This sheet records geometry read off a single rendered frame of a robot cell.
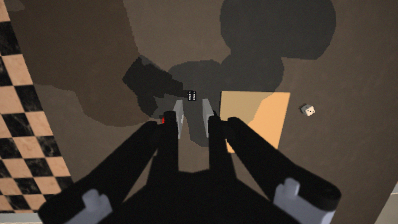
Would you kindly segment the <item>orange flat mat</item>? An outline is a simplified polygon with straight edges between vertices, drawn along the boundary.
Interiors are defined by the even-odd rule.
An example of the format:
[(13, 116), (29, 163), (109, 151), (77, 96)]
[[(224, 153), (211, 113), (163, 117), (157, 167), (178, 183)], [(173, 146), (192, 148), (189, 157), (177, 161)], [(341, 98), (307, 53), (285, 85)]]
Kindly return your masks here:
[(277, 148), (289, 96), (289, 92), (222, 91), (220, 118), (240, 118)]

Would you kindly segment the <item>black die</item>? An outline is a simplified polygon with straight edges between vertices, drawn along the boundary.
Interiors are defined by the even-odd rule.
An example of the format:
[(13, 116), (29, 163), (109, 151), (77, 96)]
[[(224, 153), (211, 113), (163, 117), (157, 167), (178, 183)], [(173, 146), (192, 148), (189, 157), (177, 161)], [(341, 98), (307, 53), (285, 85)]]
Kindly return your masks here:
[(196, 91), (188, 91), (188, 101), (196, 101)]

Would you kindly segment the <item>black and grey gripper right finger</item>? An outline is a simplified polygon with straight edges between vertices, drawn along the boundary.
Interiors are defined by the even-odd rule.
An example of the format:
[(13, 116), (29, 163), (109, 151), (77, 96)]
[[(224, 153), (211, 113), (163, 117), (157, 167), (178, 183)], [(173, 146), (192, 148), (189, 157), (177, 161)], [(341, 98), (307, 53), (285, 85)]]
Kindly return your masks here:
[(301, 224), (330, 224), (342, 195), (335, 185), (293, 163), (241, 119), (221, 120), (208, 99), (203, 120), (212, 224), (244, 222), (245, 201), (225, 139), (271, 202)]

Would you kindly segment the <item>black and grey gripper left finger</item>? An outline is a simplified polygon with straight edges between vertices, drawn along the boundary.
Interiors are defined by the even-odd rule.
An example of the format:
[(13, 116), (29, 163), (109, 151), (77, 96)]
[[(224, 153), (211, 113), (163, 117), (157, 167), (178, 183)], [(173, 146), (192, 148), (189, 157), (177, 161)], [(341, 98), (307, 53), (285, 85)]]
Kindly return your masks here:
[(45, 201), (37, 212), (42, 223), (97, 224), (123, 203), (158, 149), (140, 196), (137, 218), (139, 224), (173, 224), (182, 100), (176, 101), (173, 111), (163, 114), (164, 123), (144, 123), (88, 175)]

